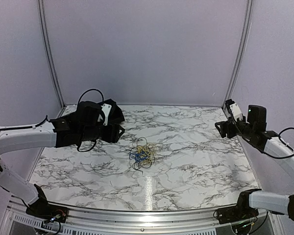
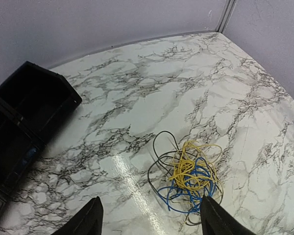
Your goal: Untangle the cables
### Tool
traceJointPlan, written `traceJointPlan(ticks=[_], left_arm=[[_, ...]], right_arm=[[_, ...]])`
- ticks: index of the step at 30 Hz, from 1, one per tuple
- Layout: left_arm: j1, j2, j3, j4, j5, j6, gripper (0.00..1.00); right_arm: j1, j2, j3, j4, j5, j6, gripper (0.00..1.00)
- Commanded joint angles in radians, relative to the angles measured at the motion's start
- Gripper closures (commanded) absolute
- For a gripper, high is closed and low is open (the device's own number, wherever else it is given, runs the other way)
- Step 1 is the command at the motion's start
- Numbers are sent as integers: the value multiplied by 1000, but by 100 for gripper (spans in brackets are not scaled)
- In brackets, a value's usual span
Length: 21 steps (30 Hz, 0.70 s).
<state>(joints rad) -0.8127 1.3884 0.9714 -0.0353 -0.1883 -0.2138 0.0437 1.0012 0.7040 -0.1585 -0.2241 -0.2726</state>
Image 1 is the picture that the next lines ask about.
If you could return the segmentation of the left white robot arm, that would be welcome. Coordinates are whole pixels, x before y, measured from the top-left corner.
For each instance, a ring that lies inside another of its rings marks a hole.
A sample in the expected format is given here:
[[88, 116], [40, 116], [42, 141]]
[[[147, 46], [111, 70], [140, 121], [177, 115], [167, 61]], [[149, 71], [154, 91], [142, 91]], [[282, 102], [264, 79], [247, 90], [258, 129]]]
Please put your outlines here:
[[[112, 99], [100, 103], [79, 102], [74, 112], [28, 126], [0, 126], [0, 156], [4, 153], [49, 147], [74, 145], [77, 150], [84, 141], [117, 143], [124, 133], [125, 118]], [[10, 170], [0, 159], [0, 187], [23, 199], [42, 218], [52, 214], [52, 207], [40, 187], [28, 183]]]

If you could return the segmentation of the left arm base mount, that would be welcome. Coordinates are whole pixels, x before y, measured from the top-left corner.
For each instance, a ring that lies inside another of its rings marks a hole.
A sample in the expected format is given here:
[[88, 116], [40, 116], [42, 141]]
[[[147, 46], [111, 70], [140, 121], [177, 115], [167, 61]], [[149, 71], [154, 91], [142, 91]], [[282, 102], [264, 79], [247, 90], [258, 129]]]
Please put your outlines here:
[[53, 205], [49, 202], [40, 200], [37, 200], [32, 205], [27, 205], [25, 202], [23, 203], [26, 206], [26, 213], [29, 215], [44, 219], [46, 222], [66, 222], [69, 212], [67, 207]]

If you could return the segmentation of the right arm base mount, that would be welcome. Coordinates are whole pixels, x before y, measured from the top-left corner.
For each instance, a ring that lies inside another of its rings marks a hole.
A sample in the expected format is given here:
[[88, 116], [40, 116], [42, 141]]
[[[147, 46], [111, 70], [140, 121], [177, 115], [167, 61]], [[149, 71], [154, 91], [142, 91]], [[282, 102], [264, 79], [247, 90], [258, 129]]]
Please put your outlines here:
[[259, 212], [256, 209], [247, 209], [246, 211], [240, 211], [235, 207], [220, 208], [215, 210], [213, 213], [213, 217], [219, 221], [219, 224], [256, 219], [258, 215]]

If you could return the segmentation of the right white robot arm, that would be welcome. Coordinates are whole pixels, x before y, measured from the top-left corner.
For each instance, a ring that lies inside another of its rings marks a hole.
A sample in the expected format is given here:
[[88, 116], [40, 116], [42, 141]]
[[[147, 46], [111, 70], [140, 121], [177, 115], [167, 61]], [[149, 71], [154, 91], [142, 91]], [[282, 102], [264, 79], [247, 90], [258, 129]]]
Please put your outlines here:
[[[222, 138], [241, 137], [260, 153], [275, 160], [294, 179], [294, 149], [282, 139], [280, 133], [267, 130], [265, 107], [249, 105], [248, 113], [244, 116], [239, 105], [228, 99], [222, 109], [227, 120], [215, 123]], [[259, 209], [286, 215], [294, 221], [294, 193], [282, 195], [260, 188], [242, 191], [236, 205], [217, 210], [218, 220], [223, 224], [247, 219], [257, 215]]]

